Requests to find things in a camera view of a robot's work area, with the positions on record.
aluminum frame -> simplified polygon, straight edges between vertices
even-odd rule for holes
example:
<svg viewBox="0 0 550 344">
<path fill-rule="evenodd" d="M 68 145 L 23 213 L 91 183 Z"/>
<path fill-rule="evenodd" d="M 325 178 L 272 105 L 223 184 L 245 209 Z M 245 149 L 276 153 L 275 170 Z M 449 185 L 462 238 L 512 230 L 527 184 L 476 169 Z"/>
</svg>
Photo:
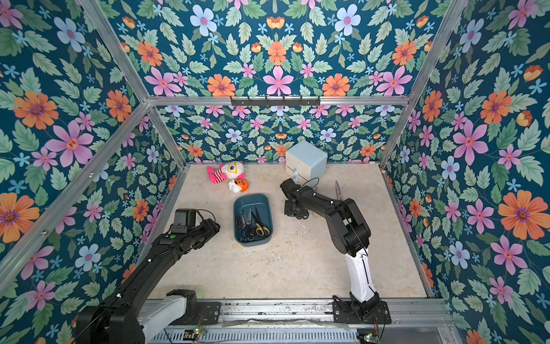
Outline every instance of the aluminum frame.
<svg viewBox="0 0 550 344">
<path fill-rule="evenodd" d="M 462 11 L 466 8 L 467 4 L 468 0 L 451 1 L 449 8 L 445 13 L 445 16 L 441 21 L 441 25 L 439 26 L 439 29 L 437 30 L 436 35 L 433 39 L 432 48 L 430 49 L 428 56 L 426 56 L 424 64 L 422 65 L 422 68 L 420 69 L 420 72 L 416 76 L 416 80 L 412 85 L 410 103 L 405 107 L 405 110 L 403 110 L 403 112 L 399 116 L 397 123 L 393 127 L 392 134 L 390 135 L 388 142 L 386 143 L 386 149 L 384 150 L 384 153 L 382 154 L 382 157 L 380 159 L 380 166 L 386 165 L 390 155 L 397 146 L 399 138 L 403 133 L 403 129 L 405 129 L 405 126 L 409 121 L 409 117 L 413 113 L 413 110 L 416 107 L 416 104 L 418 103 L 418 100 L 420 99 L 420 96 L 422 95 L 426 84 L 428 83 L 428 79 L 432 75 L 433 69 L 436 67 L 437 62 L 439 61 L 439 58 L 443 53 L 443 49 L 450 39 L 451 33 L 453 32 L 456 25 L 460 22 Z"/>
<path fill-rule="evenodd" d="M 17 277 L 17 274 L 29 259 L 38 252 L 46 238 L 53 232 L 57 224 L 63 220 L 70 207 L 76 203 L 90 185 L 95 173 L 101 172 L 105 163 L 118 150 L 122 142 L 128 138 L 132 130 L 139 125 L 148 110 L 149 108 L 142 103 L 132 111 L 126 121 L 104 143 L 101 150 L 95 153 L 76 178 L 57 196 L 29 231 L 5 255 L 0 262 L 0 295 L 3 295 L 6 288 Z"/>
</svg>

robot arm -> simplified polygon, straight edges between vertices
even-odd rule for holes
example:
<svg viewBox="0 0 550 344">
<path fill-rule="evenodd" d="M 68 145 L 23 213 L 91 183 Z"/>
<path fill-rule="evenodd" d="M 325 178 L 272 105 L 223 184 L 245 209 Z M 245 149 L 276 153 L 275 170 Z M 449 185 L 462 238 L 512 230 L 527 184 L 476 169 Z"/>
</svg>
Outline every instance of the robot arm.
<svg viewBox="0 0 550 344">
<path fill-rule="evenodd" d="M 327 220 L 331 240 L 336 249 L 345 254 L 351 279 L 351 308 L 356 320 L 370 321 L 374 313 L 383 309 L 369 269 L 369 237 L 371 231 L 353 199 L 340 201 L 316 193 L 309 186 L 299 186 L 292 179 L 281 185 L 287 197 L 284 213 L 306 219 L 308 210 Z"/>
</svg>

